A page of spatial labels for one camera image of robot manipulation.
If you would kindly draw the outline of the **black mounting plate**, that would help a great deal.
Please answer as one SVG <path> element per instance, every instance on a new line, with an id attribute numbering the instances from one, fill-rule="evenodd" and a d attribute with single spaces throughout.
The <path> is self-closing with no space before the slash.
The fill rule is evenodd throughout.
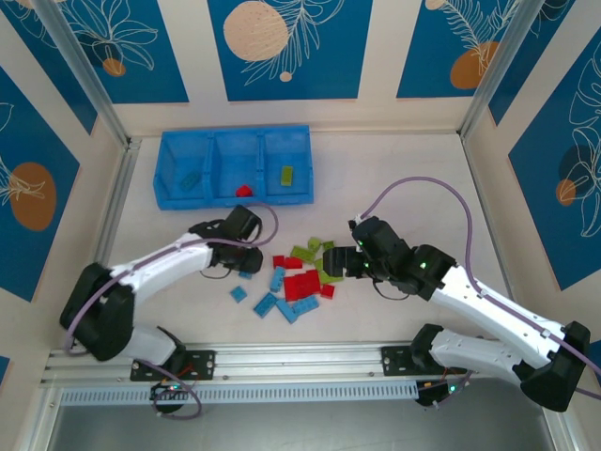
<path id="1" fill-rule="evenodd" d="M 161 368 L 182 381 L 211 381 L 215 366 L 214 350 L 176 351 Z M 162 381 L 166 376 L 156 368 L 134 360 L 131 366 L 131 381 Z"/>
<path id="2" fill-rule="evenodd" d="M 413 362 L 409 346 L 384 346 L 380 349 L 385 377 L 419 376 L 423 371 Z"/>

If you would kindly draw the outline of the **aluminium side rail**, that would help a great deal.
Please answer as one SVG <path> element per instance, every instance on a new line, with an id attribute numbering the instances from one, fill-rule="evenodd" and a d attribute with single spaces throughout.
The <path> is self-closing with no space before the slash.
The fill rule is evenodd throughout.
<path id="1" fill-rule="evenodd" d="M 473 158 L 473 154 L 472 154 L 472 151 L 470 150 L 470 146 L 468 144 L 467 139 L 461 134 L 459 134 L 459 139 L 460 139 L 460 142 L 461 142 L 464 154 L 465 154 L 465 158 L 466 158 L 469 170 L 470 170 L 470 175 L 473 180 L 473 184 L 474 184 L 474 187 L 475 187 L 478 199 L 479 199 L 481 210 L 484 215 L 488 235 L 491 239 L 494 253 L 495 253 L 497 262 L 499 264 L 499 267 L 500 267 L 504 288 L 505 288 L 506 293 L 509 295 L 509 297 L 512 298 L 513 297 L 512 285 L 509 280 L 505 261 L 504 261 L 501 249 L 499 247 L 499 244 L 498 244 L 496 229 L 493 225 L 492 217 L 490 214 L 490 208 L 489 208 L 486 196 L 485 196 L 484 185 L 483 185 L 482 180 L 477 171 L 477 168 L 475 165 L 475 160 Z"/>
<path id="2" fill-rule="evenodd" d="M 141 138 L 132 138 L 121 156 L 92 258 L 95 262 L 109 261 L 141 144 Z"/>

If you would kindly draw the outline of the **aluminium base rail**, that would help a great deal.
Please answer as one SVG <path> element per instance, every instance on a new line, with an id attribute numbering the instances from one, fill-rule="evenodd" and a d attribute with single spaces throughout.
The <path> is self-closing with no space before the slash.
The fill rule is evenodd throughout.
<path id="1" fill-rule="evenodd" d="M 384 343 L 190 344 L 194 356 L 212 351 L 208 370 L 215 383 L 382 380 L 391 366 Z M 99 363 L 91 356 L 70 357 L 52 350 L 40 383 L 62 387 L 130 384 L 135 365 L 127 357 Z"/>

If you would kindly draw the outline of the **large red lego brick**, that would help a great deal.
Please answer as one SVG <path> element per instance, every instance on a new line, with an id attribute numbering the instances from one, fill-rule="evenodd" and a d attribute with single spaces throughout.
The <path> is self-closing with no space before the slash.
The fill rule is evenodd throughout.
<path id="1" fill-rule="evenodd" d="M 311 283 L 305 273 L 285 277 L 284 290 L 287 302 L 295 302 L 312 294 Z"/>

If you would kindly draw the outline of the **aluminium frame post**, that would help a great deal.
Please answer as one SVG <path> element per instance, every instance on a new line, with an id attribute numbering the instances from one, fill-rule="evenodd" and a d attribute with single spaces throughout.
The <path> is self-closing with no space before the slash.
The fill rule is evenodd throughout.
<path id="1" fill-rule="evenodd" d="M 579 451 L 577 441 L 574 439 L 567 421 L 562 413 L 543 409 L 550 440 L 554 451 Z"/>
<path id="2" fill-rule="evenodd" d="M 516 15 L 509 23 L 457 131 L 462 143 L 475 130 L 544 3 L 545 0 L 520 0 L 517 5 Z"/>
<path id="3" fill-rule="evenodd" d="M 59 53 L 109 133 L 123 149 L 127 150 L 131 137 L 126 132 L 108 93 L 57 3 L 54 0 L 31 0 L 31 2 Z"/>
<path id="4" fill-rule="evenodd" d="M 63 389 L 56 387 L 41 387 L 34 391 L 12 451 L 48 451 L 62 394 Z"/>

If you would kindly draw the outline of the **small electronics board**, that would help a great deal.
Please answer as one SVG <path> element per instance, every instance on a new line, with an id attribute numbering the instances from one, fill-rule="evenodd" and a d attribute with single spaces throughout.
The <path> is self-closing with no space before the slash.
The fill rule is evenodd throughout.
<path id="1" fill-rule="evenodd" d="M 457 390 L 458 384 L 447 381 L 418 381 L 416 402 L 426 408 L 436 407 Z"/>
<path id="2" fill-rule="evenodd" d="M 150 387 L 149 399 L 151 401 L 165 401 L 177 399 L 179 385 L 158 382 Z"/>

